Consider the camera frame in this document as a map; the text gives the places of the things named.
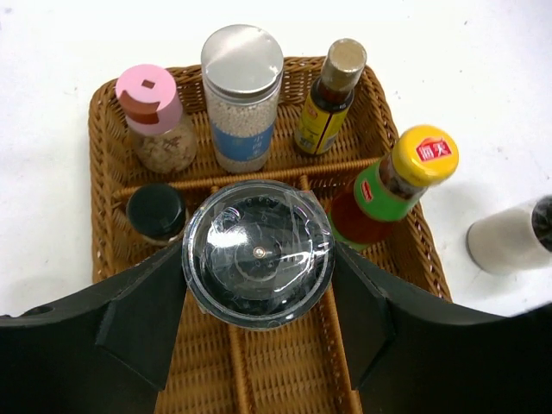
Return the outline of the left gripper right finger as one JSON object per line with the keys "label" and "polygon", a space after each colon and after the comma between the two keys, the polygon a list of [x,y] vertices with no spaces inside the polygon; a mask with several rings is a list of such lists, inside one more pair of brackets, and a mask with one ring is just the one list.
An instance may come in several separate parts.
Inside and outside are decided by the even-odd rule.
{"label": "left gripper right finger", "polygon": [[345,244],[333,291],[364,412],[550,412],[549,304],[514,317],[452,304]]}

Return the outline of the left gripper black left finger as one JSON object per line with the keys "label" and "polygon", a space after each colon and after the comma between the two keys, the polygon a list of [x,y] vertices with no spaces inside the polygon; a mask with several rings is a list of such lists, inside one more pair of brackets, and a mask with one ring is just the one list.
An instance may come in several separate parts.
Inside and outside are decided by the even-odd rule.
{"label": "left gripper black left finger", "polygon": [[179,244],[1,318],[3,413],[152,413],[184,305]]}

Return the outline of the black cap pepper bottle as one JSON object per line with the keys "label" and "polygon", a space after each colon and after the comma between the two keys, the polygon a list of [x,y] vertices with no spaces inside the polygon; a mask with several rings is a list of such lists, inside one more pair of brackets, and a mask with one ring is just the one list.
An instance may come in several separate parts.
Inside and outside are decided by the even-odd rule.
{"label": "black cap pepper bottle", "polygon": [[147,242],[166,246],[178,240],[185,228],[185,198],[165,183],[143,185],[129,198],[126,216],[131,227]]}

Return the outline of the red green sauce bottle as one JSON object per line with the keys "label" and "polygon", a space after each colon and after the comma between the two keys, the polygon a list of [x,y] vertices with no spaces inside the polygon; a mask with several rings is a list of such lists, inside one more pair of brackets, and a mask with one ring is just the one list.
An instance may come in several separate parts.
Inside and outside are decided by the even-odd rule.
{"label": "red green sauce bottle", "polygon": [[357,251],[387,238],[429,188],[453,175],[459,158],[454,139],[442,129],[407,129],[333,197],[328,218],[334,237]]}

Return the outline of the white black top grinder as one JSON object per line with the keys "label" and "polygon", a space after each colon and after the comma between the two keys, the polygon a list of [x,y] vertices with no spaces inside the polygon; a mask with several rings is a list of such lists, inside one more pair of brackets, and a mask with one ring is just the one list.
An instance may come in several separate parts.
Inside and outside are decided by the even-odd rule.
{"label": "white black top grinder", "polygon": [[495,275],[551,266],[551,196],[532,199],[474,222],[467,251],[482,270]]}

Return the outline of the black lid salt grinder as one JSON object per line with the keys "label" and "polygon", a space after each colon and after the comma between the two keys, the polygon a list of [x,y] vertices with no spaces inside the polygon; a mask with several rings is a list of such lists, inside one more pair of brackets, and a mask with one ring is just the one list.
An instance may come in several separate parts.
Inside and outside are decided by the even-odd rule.
{"label": "black lid salt grinder", "polygon": [[312,191],[275,180],[226,185],[185,226],[182,267],[204,313],[250,330],[305,315],[336,260],[329,219]]}

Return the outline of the pink cap spice jar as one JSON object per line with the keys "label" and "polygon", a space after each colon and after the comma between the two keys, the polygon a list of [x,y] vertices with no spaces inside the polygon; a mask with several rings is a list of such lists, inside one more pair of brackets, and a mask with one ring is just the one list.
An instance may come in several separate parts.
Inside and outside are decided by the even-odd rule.
{"label": "pink cap spice jar", "polygon": [[116,81],[135,154],[154,173],[184,171],[195,159],[198,138],[172,74],[156,65],[125,70]]}

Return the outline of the brown cap yellow oil bottle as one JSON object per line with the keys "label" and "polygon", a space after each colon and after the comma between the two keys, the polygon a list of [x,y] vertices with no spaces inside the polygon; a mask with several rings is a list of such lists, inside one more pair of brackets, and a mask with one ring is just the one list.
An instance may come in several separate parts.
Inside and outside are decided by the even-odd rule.
{"label": "brown cap yellow oil bottle", "polygon": [[333,146],[366,62],[367,52],[358,41],[343,38],[331,44],[298,120],[294,141],[301,152],[318,156]]}

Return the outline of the silver cap blue label shaker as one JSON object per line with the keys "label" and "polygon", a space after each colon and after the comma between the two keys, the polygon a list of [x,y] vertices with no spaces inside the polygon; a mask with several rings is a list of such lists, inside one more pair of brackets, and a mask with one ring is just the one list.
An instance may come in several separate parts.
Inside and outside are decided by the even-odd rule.
{"label": "silver cap blue label shaker", "polygon": [[201,52],[202,80],[216,160],[229,173],[267,162],[279,104],[284,56],[264,29],[218,29]]}

